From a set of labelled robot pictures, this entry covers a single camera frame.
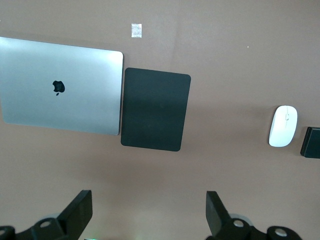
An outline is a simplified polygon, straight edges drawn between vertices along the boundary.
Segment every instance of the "black mouse pad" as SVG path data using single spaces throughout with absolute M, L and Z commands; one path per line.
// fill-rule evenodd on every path
M 187 74 L 127 68 L 121 144 L 179 151 L 190 82 Z

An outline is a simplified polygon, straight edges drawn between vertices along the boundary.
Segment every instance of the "silver laptop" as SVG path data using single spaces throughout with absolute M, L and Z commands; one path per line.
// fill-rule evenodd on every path
M 4 122 L 119 134 L 123 54 L 0 37 Z

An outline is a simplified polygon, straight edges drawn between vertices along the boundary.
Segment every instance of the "small black box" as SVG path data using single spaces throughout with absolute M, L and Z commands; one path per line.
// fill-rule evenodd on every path
M 308 127 L 300 154 L 306 158 L 320 159 L 320 127 Z

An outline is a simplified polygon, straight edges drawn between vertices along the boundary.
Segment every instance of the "apple logo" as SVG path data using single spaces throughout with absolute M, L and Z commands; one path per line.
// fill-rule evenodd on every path
M 56 96 L 59 95 L 59 93 L 63 93 L 65 91 L 65 85 L 62 81 L 54 81 L 52 83 L 52 85 L 54 86 L 54 92 L 56 92 Z

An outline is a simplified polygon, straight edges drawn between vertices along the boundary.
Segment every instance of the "white tape piece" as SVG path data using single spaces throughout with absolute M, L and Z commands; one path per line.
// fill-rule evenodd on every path
M 142 38 L 142 24 L 137 24 L 137 23 L 131 24 L 131 37 Z

